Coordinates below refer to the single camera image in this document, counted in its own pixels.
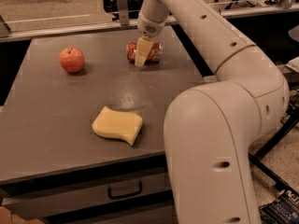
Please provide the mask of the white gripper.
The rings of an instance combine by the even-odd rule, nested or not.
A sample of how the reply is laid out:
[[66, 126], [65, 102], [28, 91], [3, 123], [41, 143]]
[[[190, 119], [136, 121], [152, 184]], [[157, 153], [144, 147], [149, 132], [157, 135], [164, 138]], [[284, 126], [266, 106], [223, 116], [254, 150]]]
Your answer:
[[143, 34], [136, 43], [135, 66], [142, 67], [153, 46], [151, 37], [158, 36], [164, 28], [166, 14], [158, 12], [146, 13], [140, 11], [137, 19], [137, 29]]

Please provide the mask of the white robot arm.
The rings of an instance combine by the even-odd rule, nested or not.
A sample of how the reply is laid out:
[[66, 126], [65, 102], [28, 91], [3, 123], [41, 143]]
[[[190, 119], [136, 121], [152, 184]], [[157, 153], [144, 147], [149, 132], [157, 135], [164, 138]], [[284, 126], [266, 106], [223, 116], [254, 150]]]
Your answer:
[[164, 148], [179, 224], [262, 224], [248, 149], [276, 127], [286, 78], [264, 52], [203, 0], [144, 0], [137, 27], [156, 36], [174, 16], [216, 79], [168, 107]]

